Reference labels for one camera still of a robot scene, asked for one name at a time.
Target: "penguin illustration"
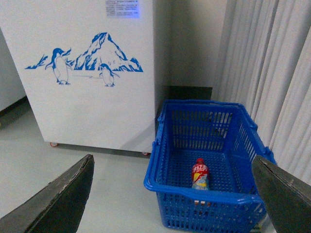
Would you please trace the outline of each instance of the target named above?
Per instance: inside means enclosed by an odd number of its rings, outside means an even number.
[[[114,76],[120,77],[116,73],[112,72],[107,64],[101,64],[99,66],[99,70],[101,71],[99,77],[104,80],[105,86],[114,87]]]
[[[70,85],[70,83],[68,83],[68,68],[72,70],[72,67],[63,58],[64,56],[68,55],[70,51],[71,49],[67,52],[60,48],[54,49],[51,62],[45,66],[45,69],[52,67],[53,73],[57,80],[56,82],[59,85]]]

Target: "freezer caster wheel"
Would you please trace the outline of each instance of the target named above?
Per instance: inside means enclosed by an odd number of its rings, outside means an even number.
[[[56,142],[50,142],[50,146],[51,146],[51,147],[57,147],[57,146],[58,146],[58,143],[56,143]]]

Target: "black baseboard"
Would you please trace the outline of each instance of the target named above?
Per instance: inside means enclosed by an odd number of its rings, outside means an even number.
[[[27,103],[28,102],[28,98],[27,96],[21,98],[20,100],[16,101],[15,103],[13,103],[12,105],[10,105],[9,107],[3,109],[2,111],[0,111],[0,117],[4,116],[5,114],[7,114],[8,112],[12,111],[13,109],[19,107],[20,105]]]
[[[171,100],[210,100],[212,87],[199,86],[170,86],[169,99]]]

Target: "blue plastic basket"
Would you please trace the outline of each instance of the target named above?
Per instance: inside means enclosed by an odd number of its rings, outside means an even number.
[[[168,100],[144,185],[155,191],[163,225],[193,232],[248,233],[266,215],[251,164],[256,155],[275,163],[243,105]],[[197,158],[209,167],[210,191],[192,189]]]

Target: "white wall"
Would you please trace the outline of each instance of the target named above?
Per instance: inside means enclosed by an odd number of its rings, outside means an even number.
[[[227,0],[175,0],[171,85],[214,85]]]
[[[0,29],[0,111],[26,96]]]

